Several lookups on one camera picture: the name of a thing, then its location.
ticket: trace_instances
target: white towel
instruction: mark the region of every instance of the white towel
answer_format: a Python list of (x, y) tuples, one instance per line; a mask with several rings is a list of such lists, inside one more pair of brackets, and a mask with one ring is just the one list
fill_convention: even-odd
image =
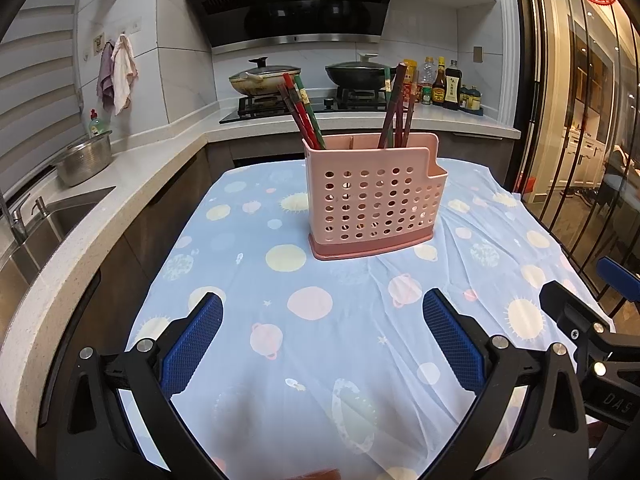
[(121, 34), (113, 47), (113, 104), (115, 114), (119, 114), (123, 108), (129, 106), (131, 83), (138, 77), (136, 62), (133, 60), (133, 48), (131, 42), (124, 34)]

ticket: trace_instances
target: blue gripper pad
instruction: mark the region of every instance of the blue gripper pad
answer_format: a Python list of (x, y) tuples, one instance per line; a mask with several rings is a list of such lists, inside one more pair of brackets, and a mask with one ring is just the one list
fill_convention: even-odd
[(484, 388), (484, 358), (438, 293), (431, 289), (424, 295), (424, 320), (460, 385), (479, 395)]
[(178, 341), (162, 360), (160, 389), (168, 399), (183, 392), (222, 324), (222, 300), (215, 294), (206, 301)]
[(608, 256), (596, 264), (596, 272), (629, 301), (640, 301), (640, 280)]

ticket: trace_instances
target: pink plastic basket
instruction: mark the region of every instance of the pink plastic basket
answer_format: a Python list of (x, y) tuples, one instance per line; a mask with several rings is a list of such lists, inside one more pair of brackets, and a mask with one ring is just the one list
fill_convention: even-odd
[(305, 142), (309, 243), (319, 260), (382, 254), (433, 237), (447, 179), (436, 163), (438, 137), (412, 133), (406, 148), (384, 150), (379, 137), (325, 136), (326, 150)]

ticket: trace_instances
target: towel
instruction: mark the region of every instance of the towel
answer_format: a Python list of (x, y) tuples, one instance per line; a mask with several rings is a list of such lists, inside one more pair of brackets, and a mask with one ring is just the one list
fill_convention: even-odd
[(119, 114), (130, 104), (131, 83), (138, 77), (136, 62), (133, 60), (133, 48), (125, 34), (121, 34), (113, 47), (113, 104), (115, 114)]
[(100, 58), (100, 72), (98, 73), (98, 98), (102, 102), (102, 108), (111, 110), (113, 108), (113, 61), (111, 54), (113, 45), (107, 41), (102, 50)]

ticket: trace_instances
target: gas stove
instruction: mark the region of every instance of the gas stove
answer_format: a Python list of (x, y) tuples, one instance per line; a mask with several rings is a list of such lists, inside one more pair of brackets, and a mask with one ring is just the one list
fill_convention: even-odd
[[(383, 90), (352, 90), (338, 87), (335, 97), (314, 97), (310, 99), (316, 114), (329, 112), (386, 112)], [(281, 117), (290, 115), (279, 95), (243, 97), (238, 102), (238, 110), (220, 121), (233, 123), (249, 119)]]

